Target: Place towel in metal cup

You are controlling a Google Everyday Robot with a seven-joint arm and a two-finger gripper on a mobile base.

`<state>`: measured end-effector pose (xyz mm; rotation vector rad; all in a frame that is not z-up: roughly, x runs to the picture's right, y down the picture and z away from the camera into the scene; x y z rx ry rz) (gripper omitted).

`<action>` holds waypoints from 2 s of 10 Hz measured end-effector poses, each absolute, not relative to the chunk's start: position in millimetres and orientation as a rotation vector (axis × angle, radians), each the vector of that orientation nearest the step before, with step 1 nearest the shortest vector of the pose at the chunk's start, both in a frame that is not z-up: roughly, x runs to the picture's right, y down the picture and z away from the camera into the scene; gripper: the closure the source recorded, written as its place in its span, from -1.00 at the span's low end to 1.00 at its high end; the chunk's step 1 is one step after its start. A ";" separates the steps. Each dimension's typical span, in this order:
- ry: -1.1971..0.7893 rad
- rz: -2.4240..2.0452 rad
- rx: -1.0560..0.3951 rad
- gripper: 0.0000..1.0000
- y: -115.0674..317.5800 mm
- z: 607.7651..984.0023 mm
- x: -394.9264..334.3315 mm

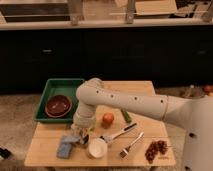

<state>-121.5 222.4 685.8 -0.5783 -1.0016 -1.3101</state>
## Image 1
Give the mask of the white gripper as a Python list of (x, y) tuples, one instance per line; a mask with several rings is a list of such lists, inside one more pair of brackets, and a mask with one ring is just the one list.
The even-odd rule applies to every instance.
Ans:
[(81, 145), (86, 145), (89, 141), (89, 133), (95, 128), (95, 116), (82, 116), (78, 112), (74, 114), (73, 124), (71, 125), (72, 133), (75, 136), (81, 137)]

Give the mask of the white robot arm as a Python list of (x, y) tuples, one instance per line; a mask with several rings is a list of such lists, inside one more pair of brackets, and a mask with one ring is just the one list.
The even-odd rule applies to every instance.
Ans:
[(76, 90), (78, 107), (73, 116), (77, 128), (95, 123), (98, 105), (120, 108), (173, 124), (186, 130), (181, 171), (213, 171), (213, 97), (181, 98), (110, 90), (92, 78)]

